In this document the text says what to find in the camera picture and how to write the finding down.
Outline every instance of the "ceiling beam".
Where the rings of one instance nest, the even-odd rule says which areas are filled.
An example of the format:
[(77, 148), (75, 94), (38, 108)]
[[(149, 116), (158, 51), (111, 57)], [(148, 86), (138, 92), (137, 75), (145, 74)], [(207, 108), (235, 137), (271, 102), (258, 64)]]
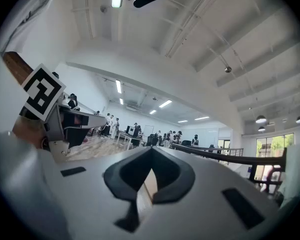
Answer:
[(145, 90), (145, 89), (142, 89), (140, 95), (139, 95), (139, 98), (138, 98), (138, 106), (142, 106), (144, 101), (145, 101), (145, 98), (148, 96), (148, 93), (149, 91)]
[[(279, 9), (283, 7), (281, 2), (275, 1), (274, 4), (264, 5), (263, 13), (258, 15), (255, 10), (251, 11), (251, 13), (242, 19), (242, 22), (239, 22), (235, 27), (233, 27), (227, 34), (225, 34), (225, 38), (228, 43), (233, 46), (236, 42), (246, 36), (249, 32), (255, 29), (258, 25), (263, 23), (267, 18), (276, 13)], [(228, 49), (228, 45), (224, 44), (220, 40), (218, 43), (212, 47), (212, 49), (217, 54), (222, 54)], [(209, 63), (211, 63), (216, 58), (215, 54), (208, 51), (206, 54), (202, 55), (201, 58), (195, 63), (196, 71), (201, 71), (204, 67), (206, 67)]]
[(225, 84), (228, 84), (229, 82), (235, 80), (236, 78), (239, 78), (246, 74), (247, 72), (250, 72), (259, 66), (267, 63), (268, 61), (272, 60), (273, 58), (277, 57), (281, 53), (287, 51), (291, 47), (297, 45), (300, 42), (300, 36), (290, 36), (287, 39), (279, 42), (278, 44), (273, 46), (273, 50), (267, 50), (262, 55), (258, 56), (254, 60), (248, 62), (244, 65), (245, 70), (242, 70), (240, 67), (232, 70), (233, 74), (228, 74), (218, 81), (216, 81), (216, 84), (218, 87), (221, 87)]
[(175, 20), (178, 24), (182, 25), (186, 31), (175, 28), (170, 29), (160, 47), (160, 54), (171, 58), (214, 1), (215, 0), (188, 0), (188, 6), (186, 6), (186, 8), (181, 7), (180, 13)]
[[(275, 120), (277, 118), (281, 118), (281, 117), (285, 117), (285, 116), (288, 117), (289, 114), (293, 113), (294, 111), (297, 111), (299, 109), (299, 107), (300, 107), (300, 101), (293, 104), (293, 108), (290, 108), (289, 106), (279, 107), (278, 109), (276, 109), (274, 111), (264, 111), (262, 113), (262, 115), (264, 115), (268, 121)], [(246, 123), (254, 123), (255, 124), (255, 120), (247, 119), (247, 117), (243, 118), (243, 120)]]
[(264, 101), (259, 101), (259, 102), (255, 102), (253, 104), (248, 104), (248, 105), (244, 105), (242, 107), (239, 107), (238, 108), (238, 112), (243, 112), (243, 111), (248, 111), (249, 108), (252, 108), (252, 109), (257, 109), (257, 108), (261, 108), (261, 107), (265, 107), (265, 106), (269, 106), (271, 104), (274, 104), (274, 103), (278, 103), (282, 100), (285, 100), (285, 99), (288, 99), (290, 97), (293, 97), (293, 96), (296, 96), (300, 94), (300, 88), (294, 88), (290, 91), (287, 91), (281, 95), (278, 95), (278, 96), (275, 96), (275, 97), (272, 97), (272, 98), (269, 98), (267, 100), (264, 100)]
[(240, 91), (234, 95), (230, 95), (229, 96), (230, 102), (235, 102), (237, 100), (243, 99), (243, 98), (251, 96), (253, 94), (257, 94), (257, 93), (264, 91), (268, 88), (271, 88), (275, 85), (281, 84), (284, 81), (288, 80), (289, 78), (297, 76), (298, 74), (300, 74), (300, 66), (297, 68), (293, 68), (287, 72), (284, 72), (278, 76), (274, 76), (269, 80), (263, 81), (260, 85), (254, 86), (253, 90), (249, 88), (244, 91)]

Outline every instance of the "tree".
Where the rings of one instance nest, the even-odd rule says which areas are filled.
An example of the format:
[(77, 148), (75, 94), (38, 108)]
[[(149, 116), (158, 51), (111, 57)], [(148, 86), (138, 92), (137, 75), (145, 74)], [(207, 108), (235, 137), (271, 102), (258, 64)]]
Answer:
[(276, 157), (276, 150), (282, 150), (284, 148), (284, 138), (283, 136), (273, 137), (271, 143), (271, 156)]
[(257, 147), (256, 147), (256, 157), (259, 157), (259, 150), (262, 149), (262, 143), (258, 140)]
[(287, 148), (292, 145), (294, 145), (294, 134), (291, 133), (291, 134), (285, 135), (285, 147)]

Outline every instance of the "computer monitor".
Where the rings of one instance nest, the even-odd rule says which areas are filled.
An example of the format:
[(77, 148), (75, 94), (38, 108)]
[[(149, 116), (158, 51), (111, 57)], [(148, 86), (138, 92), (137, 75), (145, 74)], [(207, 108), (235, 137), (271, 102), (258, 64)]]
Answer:
[(127, 128), (126, 128), (126, 133), (127, 134), (130, 134), (130, 135), (133, 135), (134, 134), (134, 130), (135, 130), (135, 127), (134, 126), (128, 126)]

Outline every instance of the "window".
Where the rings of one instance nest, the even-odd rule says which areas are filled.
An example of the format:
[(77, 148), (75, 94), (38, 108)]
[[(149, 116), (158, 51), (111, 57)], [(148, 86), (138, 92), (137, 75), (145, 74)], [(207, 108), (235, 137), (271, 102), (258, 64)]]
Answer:
[(256, 157), (271, 158), (281, 157), (284, 148), (294, 144), (294, 134), (286, 134), (268, 138), (258, 138), (256, 147)]
[[(219, 141), (218, 141), (218, 148), (222, 148), (222, 149), (229, 149), (230, 148), (230, 140), (229, 139), (219, 139)], [(228, 151), (225, 151), (225, 150), (223, 150), (222, 151), (222, 154), (226, 154), (226, 155), (228, 155), (229, 154), (229, 152)]]
[[(258, 138), (256, 147), (256, 157), (258, 158), (271, 158), (271, 157), (281, 157), (284, 152), (284, 148), (289, 147), (294, 144), (294, 134), (286, 134), (268, 138)], [(255, 179), (265, 181), (268, 172), (272, 169), (270, 165), (259, 165), (256, 169)], [(279, 177), (279, 173), (274, 173), (272, 180)]]

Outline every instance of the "desk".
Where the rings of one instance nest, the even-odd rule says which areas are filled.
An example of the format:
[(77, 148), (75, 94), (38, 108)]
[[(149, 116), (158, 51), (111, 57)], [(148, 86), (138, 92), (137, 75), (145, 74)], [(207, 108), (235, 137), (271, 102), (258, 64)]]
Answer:
[(117, 144), (119, 144), (119, 139), (120, 139), (120, 136), (121, 136), (121, 135), (124, 136), (124, 142), (125, 142), (126, 139), (128, 139), (128, 147), (127, 147), (126, 150), (129, 150), (129, 147), (130, 147), (130, 145), (131, 145), (131, 140), (133, 140), (133, 139), (134, 139), (134, 140), (140, 141), (139, 146), (141, 146), (141, 143), (142, 143), (142, 141), (143, 141), (142, 138), (133, 137), (133, 136), (131, 136), (131, 135), (129, 135), (129, 134), (126, 134), (126, 133), (124, 133), (124, 132), (121, 132), (121, 131), (119, 132), (118, 140), (116, 141)]

